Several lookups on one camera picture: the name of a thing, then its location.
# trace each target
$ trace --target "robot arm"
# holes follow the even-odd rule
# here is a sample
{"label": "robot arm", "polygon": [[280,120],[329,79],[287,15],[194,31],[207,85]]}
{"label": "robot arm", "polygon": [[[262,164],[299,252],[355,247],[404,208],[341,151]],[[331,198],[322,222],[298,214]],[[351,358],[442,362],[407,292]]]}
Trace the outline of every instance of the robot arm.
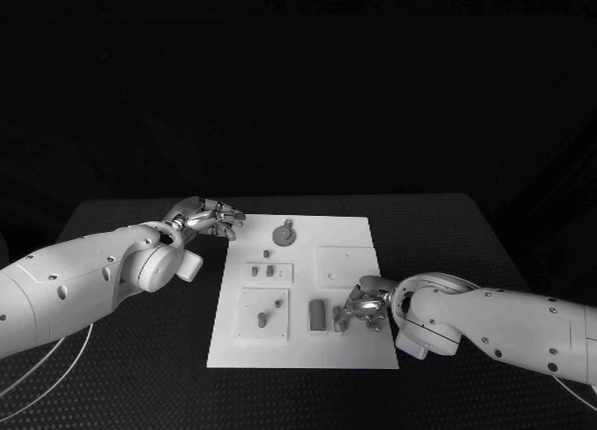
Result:
{"label": "robot arm", "polygon": [[393,308],[396,346],[423,359],[452,356],[465,334],[498,361],[597,386],[597,308],[551,297],[481,288],[443,273],[397,283],[364,277],[347,301],[347,318]]}
{"label": "robot arm", "polygon": [[178,275],[192,281],[202,258],[185,250],[197,233],[236,239],[244,214],[199,197],[162,222],[48,246],[0,270],[0,359],[80,331],[123,300]]}

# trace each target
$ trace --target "white cable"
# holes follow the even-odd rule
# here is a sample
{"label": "white cable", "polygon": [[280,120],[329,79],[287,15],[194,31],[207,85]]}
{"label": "white cable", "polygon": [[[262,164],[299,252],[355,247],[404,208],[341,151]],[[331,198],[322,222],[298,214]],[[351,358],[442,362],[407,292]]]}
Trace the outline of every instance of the white cable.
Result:
{"label": "white cable", "polygon": [[26,410],[28,408],[31,408],[44,398],[44,396],[55,389],[55,387],[60,385],[60,383],[62,382],[64,378],[68,376],[70,371],[73,370],[73,367],[77,365],[77,362],[80,361],[81,358],[81,354],[83,351],[86,350],[86,346],[88,345],[88,340],[90,340],[90,336],[93,334],[93,327],[94,324],[90,324],[90,330],[88,330],[88,336],[86,338],[86,341],[83,342],[83,347],[81,347],[81,351],[80,354],[75,357],[75,361],[73,362],[73,364],[70,365],[70,368],[67,370],[67,372],[62,374],[62,377],[57,380],[57,383],[51,386],[51,388],[44,392],[44,395],[22,409],[18,410],[18,412],[15,412],[11,416],[8,416],[6,418],[0,419],[0,423],[3,423],[6,420],[9,420],[12,417],[15,417],[24,410]]}
{"label": "white cable", "polygon": [[64,338],[60,340],[50,353],[44,356],[44,359],[37,363],[37,366],[31,369],[31,371],[19,378],[19,380],[0,392],[0,398],[6,396],[6,394],[18,387],[18,385],[28,379],[28,376],[34,373],[34,371],[44,365],[44,362],[54,354],[54,351],[60,347],[64,342]]}
{"label": "white cable", "polygon": [[567,385],[560,381],[560,379],[554,376],[554,379],[561,383],[564,388],[570,391],[570,394],[597,412],[597,408],[570,390]]}

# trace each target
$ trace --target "robotic hand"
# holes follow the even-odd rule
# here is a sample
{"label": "robotic hand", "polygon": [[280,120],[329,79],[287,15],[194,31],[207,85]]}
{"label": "robotic hand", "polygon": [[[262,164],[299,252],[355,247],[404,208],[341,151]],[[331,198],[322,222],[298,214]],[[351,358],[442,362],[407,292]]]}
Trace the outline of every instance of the robotic hand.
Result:
{"label": "robotic hand", "polygon": [[202,258],[185,250],[197,234],[236,240],[243,212],[192,197],[163,220],[48,246],[0,270],[0,359],[65,338],[112,314],[123,300],[192,282]]}
{"label": "robotic hand", "polygon": [[597,387],[597,308],[476,284],[443,273],[360,280],[336,323],[357,316],[380,331],[387,307],[396,346],[423,360],[456,354],[465,334],[498,361]]}

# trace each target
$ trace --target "black background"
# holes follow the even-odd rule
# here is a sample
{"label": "black background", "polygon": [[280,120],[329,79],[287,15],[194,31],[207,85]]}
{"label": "black background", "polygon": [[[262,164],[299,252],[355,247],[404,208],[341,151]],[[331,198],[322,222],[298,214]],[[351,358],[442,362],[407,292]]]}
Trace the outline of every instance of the black background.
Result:
{"label": "black background", "polygon": [[597,1],[178,15],[0,19],[11,261],[90,199],[456,192],[531,287],[597,305]]}

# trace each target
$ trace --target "table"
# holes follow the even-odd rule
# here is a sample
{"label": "table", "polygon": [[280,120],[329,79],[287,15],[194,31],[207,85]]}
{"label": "table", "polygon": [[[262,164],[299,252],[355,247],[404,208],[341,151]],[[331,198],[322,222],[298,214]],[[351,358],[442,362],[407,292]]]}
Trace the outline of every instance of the table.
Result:
{"label": "table", "polygon": [[[84,202],[60,242],[161,219],[182,198]],[[387,278],[439,271],[484,287],[528,290],[465,194],[218,199],[247,214],[368,217]],[[228,242],[199,236],[188,249],[205,258],[194,283],[175,278],[124,301],[94,325],[67,380],[0,428],[597,428],[597,414],[551,376],[495,362],[466,338],[455,357],[430,353],[420,361],[399,350],[400,370],[208,369]],[[0,400],[0,417],[62,375],[86,333]],[[0,391],[51,346],[0,361]],[[592,387],[577,388],[592,401]]]}

